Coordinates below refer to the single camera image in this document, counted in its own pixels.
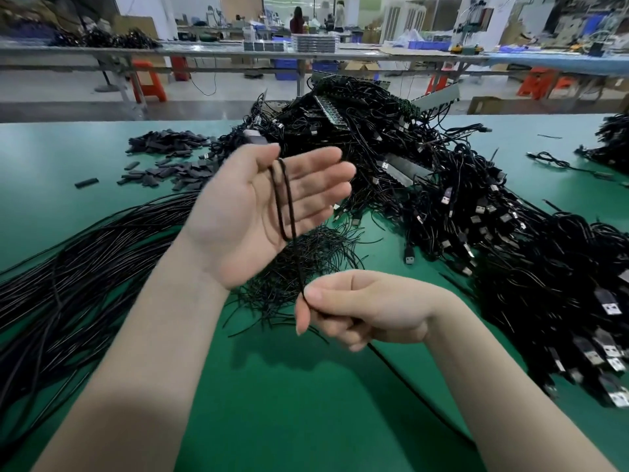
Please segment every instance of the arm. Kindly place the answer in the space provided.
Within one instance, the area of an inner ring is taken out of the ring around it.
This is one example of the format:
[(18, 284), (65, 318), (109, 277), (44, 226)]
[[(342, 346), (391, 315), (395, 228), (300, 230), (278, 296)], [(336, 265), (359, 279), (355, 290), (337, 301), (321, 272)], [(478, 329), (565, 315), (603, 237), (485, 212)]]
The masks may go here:
[(297, 301), (298, 332), (312, 321), (354, 351), (373, 339), (424, 341), (488, 470), (616, 470), (453, 293), (363, 270), (320, 277), (305, 293), (313, 310)]
[[(268, 172), (278, 155), (277, 144), (244, 146), (201, 192), (34, 471), (173, 470), (229, 290), (286, 246)], [(286, 160), (298, 235), (350, 194), (355, 168), (340, 158), (324, 148)]]

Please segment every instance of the fingernail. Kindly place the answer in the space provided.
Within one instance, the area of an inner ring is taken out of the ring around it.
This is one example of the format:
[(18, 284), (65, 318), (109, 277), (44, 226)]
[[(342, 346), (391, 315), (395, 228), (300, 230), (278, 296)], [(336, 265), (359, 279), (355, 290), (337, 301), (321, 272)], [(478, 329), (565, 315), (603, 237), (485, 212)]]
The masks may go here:
[(304, 296), (307, 300), (318, 301), (321, 299), (321, 290), (308, 285), (304, 288)]

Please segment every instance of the person with long dark hair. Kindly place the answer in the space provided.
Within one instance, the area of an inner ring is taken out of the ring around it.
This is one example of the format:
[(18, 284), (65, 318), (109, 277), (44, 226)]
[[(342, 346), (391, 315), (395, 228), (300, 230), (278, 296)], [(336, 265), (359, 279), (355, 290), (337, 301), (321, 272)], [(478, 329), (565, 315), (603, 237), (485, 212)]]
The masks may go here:
[(301, 12), (301, 7), (295, 8), (295, 14), (291, 19), (291, 33), (302, 34), (304, 32), (304, 16)]

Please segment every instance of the person's right hand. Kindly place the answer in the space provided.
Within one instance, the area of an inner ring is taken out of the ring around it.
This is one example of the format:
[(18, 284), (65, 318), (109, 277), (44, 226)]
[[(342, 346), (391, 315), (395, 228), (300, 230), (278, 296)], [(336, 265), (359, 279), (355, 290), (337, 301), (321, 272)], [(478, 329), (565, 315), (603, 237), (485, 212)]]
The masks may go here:
[(297, 334), (312, 323), (351, 351), (363, 349), (372, 339), (421, 342), (427, 320), (458, 300), (436, 285), (369, 270), (319, 277), (304, 292), (308, 303), (299, 295), (295, 304)]

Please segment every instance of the forearm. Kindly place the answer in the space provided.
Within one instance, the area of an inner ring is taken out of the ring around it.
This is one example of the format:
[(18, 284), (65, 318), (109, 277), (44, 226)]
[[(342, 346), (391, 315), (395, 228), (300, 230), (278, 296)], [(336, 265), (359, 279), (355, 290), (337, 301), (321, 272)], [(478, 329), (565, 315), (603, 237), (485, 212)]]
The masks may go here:
[(196, 261), (181, 238), (164, 254), (33, 470), (173, 469), (228, 295)]
[(458, 298), (426, 344), (490, 471), (615, 470)]

